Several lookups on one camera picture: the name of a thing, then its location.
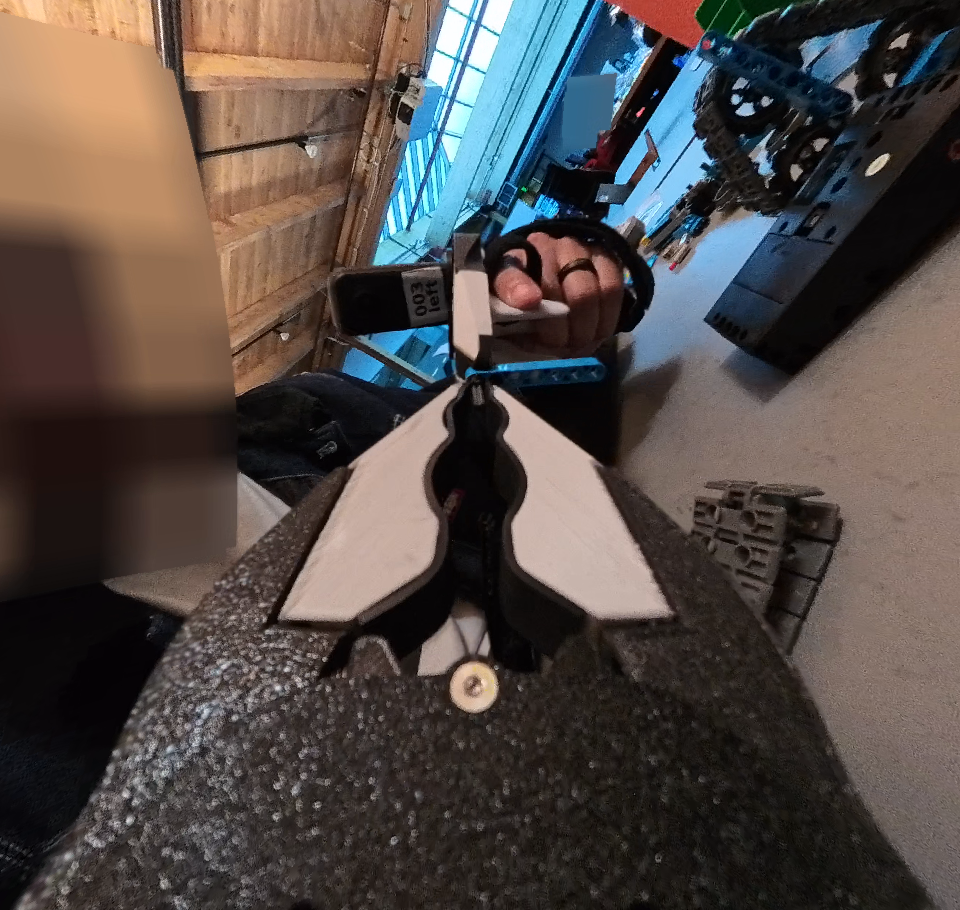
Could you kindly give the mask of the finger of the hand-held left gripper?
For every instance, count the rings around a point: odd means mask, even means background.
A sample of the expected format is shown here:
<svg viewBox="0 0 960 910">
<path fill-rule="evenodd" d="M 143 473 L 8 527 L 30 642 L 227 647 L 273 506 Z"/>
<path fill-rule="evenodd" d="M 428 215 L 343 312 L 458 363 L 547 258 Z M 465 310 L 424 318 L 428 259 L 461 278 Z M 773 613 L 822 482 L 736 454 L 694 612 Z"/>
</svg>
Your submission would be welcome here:
<svg viewBox="0 0 960 910">
<path fill-rule="evenodd" d="M 494 323 L 484 269 L 453 275 L 452 351 L 456 368 L 491 368 Z"/>
</svg>

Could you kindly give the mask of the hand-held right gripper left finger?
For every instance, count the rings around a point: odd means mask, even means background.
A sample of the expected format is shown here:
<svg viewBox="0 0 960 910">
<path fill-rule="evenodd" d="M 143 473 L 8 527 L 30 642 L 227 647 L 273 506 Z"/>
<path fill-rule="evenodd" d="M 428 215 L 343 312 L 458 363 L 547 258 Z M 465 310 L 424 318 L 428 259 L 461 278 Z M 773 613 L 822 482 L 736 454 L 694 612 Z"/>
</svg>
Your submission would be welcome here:
<svg viewBox="0 0 960 910">
<path fill-rule="evenodd" d="M 465 388 L 447 388 L 349 465 L 280 621 L 373 621 L 437 575 L 449 527 L 433 472 Z"/>
</svg>

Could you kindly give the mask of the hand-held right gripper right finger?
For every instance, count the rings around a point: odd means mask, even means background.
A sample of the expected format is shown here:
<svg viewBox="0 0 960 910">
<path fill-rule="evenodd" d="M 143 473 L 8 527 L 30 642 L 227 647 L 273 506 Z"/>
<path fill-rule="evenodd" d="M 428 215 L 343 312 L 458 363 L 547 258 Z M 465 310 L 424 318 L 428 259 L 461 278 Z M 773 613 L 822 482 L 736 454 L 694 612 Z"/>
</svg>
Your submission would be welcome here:
<svg viewBox="0 0 960 910">
<path fill-rule="evenodd" d="M 508 525 L 523 574 L 602 624 L 669 620 L 674 610 L 601 476 L 601 464 L 501 388 L 503 442 L 523 493 Z"/>
</svg>

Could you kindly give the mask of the long blue toy beam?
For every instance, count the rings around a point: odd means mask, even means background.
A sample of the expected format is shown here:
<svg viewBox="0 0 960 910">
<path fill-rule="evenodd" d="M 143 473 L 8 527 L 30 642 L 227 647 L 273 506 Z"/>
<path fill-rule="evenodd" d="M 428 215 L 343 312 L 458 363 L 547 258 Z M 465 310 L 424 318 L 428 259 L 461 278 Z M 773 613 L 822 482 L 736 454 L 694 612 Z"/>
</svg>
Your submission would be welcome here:
<svg viewBox="0 0 960 910">
<path fill-rule="evenodd" d="M 540 388 L 603 383 L 607 368 L 597 358 L 586 357 L 497 364 L 488 369 L 469 367 L 464 377 L 482 378 L 502 388 Z"/>
</svg>

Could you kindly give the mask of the grey toy track belt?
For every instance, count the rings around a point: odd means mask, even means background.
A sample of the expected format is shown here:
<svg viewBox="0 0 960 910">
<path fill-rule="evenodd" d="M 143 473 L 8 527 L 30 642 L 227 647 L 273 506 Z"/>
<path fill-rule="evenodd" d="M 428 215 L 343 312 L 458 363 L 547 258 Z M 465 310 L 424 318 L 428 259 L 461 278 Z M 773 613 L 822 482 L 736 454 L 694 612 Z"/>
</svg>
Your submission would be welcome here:
<svg viewBox="0 0 960 910">
<path fill-rule="evenodd" d="M 707 482 L 691 536 L 726 571 L 744 601 L 792 653 L 843 530 L 822 489 L 755 481 Z"/>
</svg>

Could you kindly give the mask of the black motor battery block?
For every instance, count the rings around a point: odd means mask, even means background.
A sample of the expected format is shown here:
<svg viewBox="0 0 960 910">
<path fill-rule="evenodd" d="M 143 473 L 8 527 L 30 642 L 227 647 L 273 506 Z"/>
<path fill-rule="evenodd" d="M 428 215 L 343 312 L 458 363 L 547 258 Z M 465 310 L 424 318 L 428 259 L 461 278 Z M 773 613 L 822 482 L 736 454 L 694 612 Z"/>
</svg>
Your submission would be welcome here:
<svg viewBox="0 0 960 910">
<path fill-rule="evenodd" d="M 794 374 L 958 216 L 959 0 L 817 0 L 702 37 L 694 129 L 770 229 L 705 322 Z"/>
</svg>

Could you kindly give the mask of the person's left hand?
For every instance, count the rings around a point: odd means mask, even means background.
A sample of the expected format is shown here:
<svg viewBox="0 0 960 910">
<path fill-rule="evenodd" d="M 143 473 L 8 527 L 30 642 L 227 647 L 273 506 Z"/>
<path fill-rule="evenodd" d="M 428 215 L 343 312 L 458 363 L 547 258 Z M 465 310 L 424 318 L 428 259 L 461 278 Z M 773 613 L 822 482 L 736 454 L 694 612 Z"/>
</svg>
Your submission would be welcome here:
<svg viewBox="0 0 960 910">
<path fill-rule="evenodd" d="M 572 237 L 533 233 L 528 242 L 541 261 L 540 282 L 526 270 L 528 254 L 513 249 L 500 262 L 493 292 L 505 304 L 524 312 L 550 300 L 565 303 L 568 313 L 535 321 L 532 330 L 514 337 L 513 343 L 528 354 L 592 355 L 618 329 L 625 292 L 621 264 L 603 247 Z"/>
</svg>

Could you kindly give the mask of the black dimpled pad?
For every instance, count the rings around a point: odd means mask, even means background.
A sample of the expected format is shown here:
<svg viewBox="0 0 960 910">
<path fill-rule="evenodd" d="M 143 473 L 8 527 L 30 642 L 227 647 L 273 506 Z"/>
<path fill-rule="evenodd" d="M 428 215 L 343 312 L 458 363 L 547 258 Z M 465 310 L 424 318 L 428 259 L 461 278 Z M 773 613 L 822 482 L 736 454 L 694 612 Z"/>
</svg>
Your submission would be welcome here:
<svg viewBox="0 0 960 910">
<path fill-rule="evenodd" d="M 622 414 L 617 340 L 606 340 L 595 355 L 606 367 L 603 381 L 522 388 L 518 398 L 595 460 L 613 466 L 618 459 Z"/>
</svg>

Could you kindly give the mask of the person's denim jacket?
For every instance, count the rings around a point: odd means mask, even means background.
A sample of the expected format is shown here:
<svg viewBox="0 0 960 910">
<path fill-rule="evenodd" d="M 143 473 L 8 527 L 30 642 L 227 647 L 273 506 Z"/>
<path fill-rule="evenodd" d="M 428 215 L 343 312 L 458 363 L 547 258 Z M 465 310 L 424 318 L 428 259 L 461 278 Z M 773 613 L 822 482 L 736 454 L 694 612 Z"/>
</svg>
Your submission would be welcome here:
<svg viewBox="0 0 960 910">
<path fill-rule="evenodd" d="M 270 381 L 236 399 L 238 469 L 294 507 L 452 384 L 380 387 L 332 369 Z"/>
</svg>

